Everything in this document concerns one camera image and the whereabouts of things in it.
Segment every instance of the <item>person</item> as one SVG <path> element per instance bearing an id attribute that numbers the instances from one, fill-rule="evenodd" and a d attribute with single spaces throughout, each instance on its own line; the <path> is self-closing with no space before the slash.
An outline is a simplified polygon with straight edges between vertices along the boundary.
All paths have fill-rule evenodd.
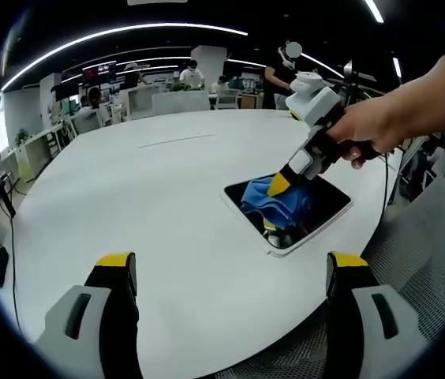
<path id="1" fill-rule="evenodd" d="M 445 55 L 423 77 L 386 95 L 346 108 L 327 131 L 337 142 L 371 141 L 377 152 L 390 152 L 403 140 L 445 131 Z M 344 156 L 361 168 L 361 151 L 352 147 Z"/>
<path id="2" fill-rule="evenodd" d="M 87 107 L 89 105 L 88 103 L 88 97 L 86 95 L 83 95 L 80 98 L 80 107 Z"/>
<path id="3" fill-rule="evenodd" d="M 212 83 L 210 93 L 217 93 L 226 89 L 230 89 L 230 87 L 228 87 L 228 79 L 224 75 L 221 75 L 215 83 Z"/>
<path id="4" fill-rule="evenodd" d="M 290 83 L 296 78 L 297 65 L 294 59 L 287 56 L 286 41 L 274 51 L 264 69 L 264 99 L 263 108 L 287 110 L 286 98 L 292 94 Z"/>
<path id="5" fill-rule="evenodd" d="M 194 59 L 189 61 L 188 68 L 181 72 L 179 80 L 189 85 L 191 88 L 204 89 L 205 88 L 205 77 L 197 69 L 198 62 Z"/>
<path id="6" fill-rule="evenodd" d="M 136 63 L 129 63 L 125 66 L 126 71 L 138 70 L 138 65 Z M 120 89 L 135 88 L 140 83 L 149 85 L 150 83 L 145 80 L 144 75 L 140 71 L 133 71 L 131 73 L 125 74 L 125 83 L 120 87 Z"/>
<path id="7" fill-rule="evenodd" d="M 428 162 L 432 165 L 431 171 L 433 171 L 436 176 L 445 175 L 445 148 L 438 146 L 428 157 Z"/>
<path id="8" fill-rule="evenodd" d="M 47 106 L 47 113 L 50 117 L 50 123 L 56 125 L 61 120 L 62 115 L 62 104 L 56 100 L 56 87 L 50 89 L 50 94 L 52 96 L 50 105 Z"/>
<path id="9" fill-rule="evenodd" d="M 99 118 L 102 120 L 104 126 L 109 126 L 112 121 L 110 120 L 109 112 L 107 109 L 100 104 L 102 100 L 102 93 L 98 87 L 93 87 L 88 93 L 88 105 L 82 107 L 78 112 L 77 116 L 81 114 L 90 114 L 93 110 L 97 109 Z"/>

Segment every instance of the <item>desk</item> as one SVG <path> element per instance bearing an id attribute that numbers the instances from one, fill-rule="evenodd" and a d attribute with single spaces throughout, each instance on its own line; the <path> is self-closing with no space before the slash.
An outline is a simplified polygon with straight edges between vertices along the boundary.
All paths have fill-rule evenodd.
<path id="1" fill-rule="evenodd" d="M 124 122 L 75 139 L 14 219 L 17 308 L 28 340 L 108 253 L 134 251 L 137 350 L 146 378 L 232 366 L 300 324 L 325 297 L 332 250 L 361 254 L 380 219 L 385 166 L 340 160 L 323 177 L 353 206 L 284 258 L 267 255 L 223 200 L 226 186 L 279 170 L 309 128 L 287 111 L 200 111 Z M 388 196 L 401 159 L 389 161 Z M 10 238 L 6 239 L 7 249 Z M 11 275 L 0 299 L 11 320 Z"/>

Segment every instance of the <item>ceiling light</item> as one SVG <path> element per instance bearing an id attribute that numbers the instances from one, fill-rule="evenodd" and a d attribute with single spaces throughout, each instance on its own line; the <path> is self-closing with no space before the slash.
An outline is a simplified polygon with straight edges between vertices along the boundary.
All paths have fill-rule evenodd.
<path id="1" fill-rule="evenodd" d="M 332 73 L 334 73 L 335 75 L 337 75 L 337 76 L 339 76 L 339 77 L 341 77 L 341 78 L 343 79 L 343 75 L 341 75 L 341 73 L 339 73 L 338 71 L 335 71 L 335 70 L 332 69 L 330 66 L 325 65 L 324 63 L 318 61 L 317 59 L 312 58 L 310 55 L 307 55 L 307 54 L 305 54 L 305 53 L 301 53 L 301 56 L 302 56 L 302 57 L 305 57 L 305 58 L 307 58 L 307 59 L 310 59 L 312 62 L 317 63 L 319 66 L 322 66 L 322 67 L 324 67 L 325 69 L 329 69 Z"/>
<path id="2" fill-rule="evenodd" d="M 78 77 L 81 77 L 81 76 L 82 76 L 82 74 L 80 73 L 80 74 L 76 75 L 75 77 L 69 77 L 68 79 L 63 80 L 62 84 L 66 83 L 67 81 L 71 81 L 72 79 L 76 79 Z"/>
<path id="3" fill-rule="evenodd" d="M 402 78 L 402 68 L 399 66 L 399 60 L 397 58 L 393 58 L 393 63 L 395 64 L 396 76 L 401 79 Z"/>
<path id="4" fill-rule="evenodd" d="M 146 71 L 148 69 L 173 69 L 175 67 L 178 67 L 178 65 L 172 65 L 172 66 L 156 66 L 156 67 L 146 67 L 144 69 L 130 69 L 128 71 L 122 71 L 120 73 L 116 73 L 116 75 L 122 75 L 123 73 L 135 73 L 136 71 Z"/>
<path id="5" fill-rule="evenodd" d="M 368 8 L 370 9 L 370 12 L 372 12 L 372 15 L 374 16 L 375 20 L 379 24 L 383 24 L 382 15 L 380 14 L 379 9 L 375 5 L 374 1 L 373 0 L 365 0 L 365 2 L 366 2 L 366 5 L 368 6 Z"/>
<path id="6" fill-rule="evenodd" d="M 251 66 L 257 66 L 257 67 L 266 67 L 265 65 L 261 65 L 259 63 L 254 63 L 254 62 L 247 62 L 247 61 L 239 61 L 237 59 L 228 59 L 228 62 L 233 62 L 233 63 L 242 63 L 244 65 L 251 65 Z"/>
<path id="7" fill-rule="evenodd" d="M 177 23 L 177 22 L 163 22 L 158 24 L 139 24 L 139 25 L 131 25 L 131 26 L 125 26 L 122 28 L 114 28 L 114 29 L 108 29 L 104 30 L 102 32 L 90 34 L 85 37 L 81 37 L 79 39 L 75 39 L 74 41 L 65 43 L 64 45 L 61 45 L 60 47 L 55 48 L 54 50 L 49 51 L 48 53 L 42 55 L 41 57 L 37 58 L 33 62 L 31 62 L 29 65 L 21 69 L 18 73 L 16 73 L 13 77 L 11 77 L 2 87 L 2 91 L 5 91 L 14 81 L 22 77 L 25 73 L 27 73 L 30 69 L 37 66 L 41 62 L 45 61 L 49 57 L 53 56 L 54 54 L 57 54 L 60 51 L 63 51 L 71 46 L 77 45 L 78 43 L 82 43 L 84 41 L 88 41 L 90 39 L 94 39 L 101 36 L 106 36 L 107 34 L 113 34 L 113 33 L 119 33 L 119 32 L 126 32 L 128 30 L 135 30 L 135 29 L 146 29 L 146 28 L 202 28 L 202 29 L 211 29 L 211 30 L 217 30 L 220 32 L 228 32 L 233 34 L 238 34 L 241 36 L 247 36 L 248 33 L 241 32 L 239 30 L 235 29 L 229 29 L 229 28 L 221 28 L 219 26 L 212 26 L 212 25 L 204 25 L 204 24 L 187 24 L 187 23 Z"/>
<path id="8" fill-rule="evenodd" d="M 116 61 L 109 61 L 109 62 L 104 62 L 104 63 L 98 63 L 97 65 L 84 67 L 82 70 L 84 71 L 85 69 L 92 69 L 93 67 L 98 67 L 98 66 L 103 66 L 103 65 L 110 65 L 111 63 L 115 63 L 115 62 Z"/>
<path id="9" fill-rule="evenodd" d="M 116 64 L 116 66 L 127 65 L 129 63 L 159 61 L 159 60 L 164 60 L 164 59 L 191 59 L 191 57 L 161 57 L 161 58 L 137 59 L 136 61 L 120 62 L 120 63 Z"/>

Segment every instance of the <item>power cable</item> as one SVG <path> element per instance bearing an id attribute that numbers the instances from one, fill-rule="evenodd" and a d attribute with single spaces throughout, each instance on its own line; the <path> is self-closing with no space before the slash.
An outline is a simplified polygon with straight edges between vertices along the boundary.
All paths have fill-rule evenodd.
<path id="1" fill-rule="evenodd" d="M 3 208 L 2 202 L 0 200 L 0 208 L 9 217 L 10 221 L 10 239 L 12 244 L 12 298 L 14 302 L 14 313 L 16 314 L 16 322 L 17 327 L 19 328 L 19 332 L 21 335 L 23 334 L 23 330 L 21 329 L 21 323 L 19 322 L 19 314 L 17 313 L 17 301 L 16 301 L 16 250 L 14 248 L 14 224 L 12 220 L 12 216 L 6 212 Z"/>
<path id="2" fill-rule="evenodd" d="M 389 166 L 387 165 L 387 154 L 384 154 L 385 164 L 386 164 L 386 182 L 385 187 L 383 189 L 383 205 L 382 205 L 382 213 L 380 213 L 379 223 L 382 222 L 383 214 L 386 210 L 387 205 L 387 184 L 389 183 Z"/>

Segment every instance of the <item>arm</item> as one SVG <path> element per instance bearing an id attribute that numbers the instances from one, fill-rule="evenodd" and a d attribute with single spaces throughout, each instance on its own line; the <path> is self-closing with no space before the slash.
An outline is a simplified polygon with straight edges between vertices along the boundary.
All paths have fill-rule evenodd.
<path id="1" fill-rule="evenodd" d="M 98 107 L 99 115 L 102 118 L 103 126 L 109 126 L 112 124 L 108 110 L 100 104 Z"/>
<path id="2" fill-rule="evenodd" d="M 142 75 L 140 71 L 138 72 L 138 82 L 144 84 L 150 84 L 148 81 L 145 80 L 144 75 Z"/>
<path id="3" fill-rule="evenodd" d="M 434 163 L 439 159 L 439 155 L 441 154 L 440 148 L 436 148 L 435 151 L 428 157 L 426 157 L 426 160 L 429 163 Z"/>
<path id="4" fill-rule="evenodd" d="M 179 80 L 181 83 L 185 83 L 185 70 L 181 72 L 181 76 L 178 77 L 178 80 Z"/>
<path id="5" fill-rule="evenodd" d="M 201 71 L 198 70 L 198 72 L 201 75 L 201 88 L 205 88 L 205 77 L 204 75 L 201 73 Z"/>
<path id="6" fill-rule="evenodd" d="M 380 98 L 347 107 L 328 134 L 337 141 L 371 140 L 376 151 L 389 152 L 406 138 L 444 130 L 445 55 L 423 77 Z M 355 160 L 360 154 L 352 149 L 347 159 Z"/>
<path id="7" fill-rule="evenodd" d="M 289 83 L 281 81 L 275 76 L 275 69 L 273 67 L 267 66 L 267 68 L 264 69 L 264 78 L 280 88 L 290 89 Z"/>

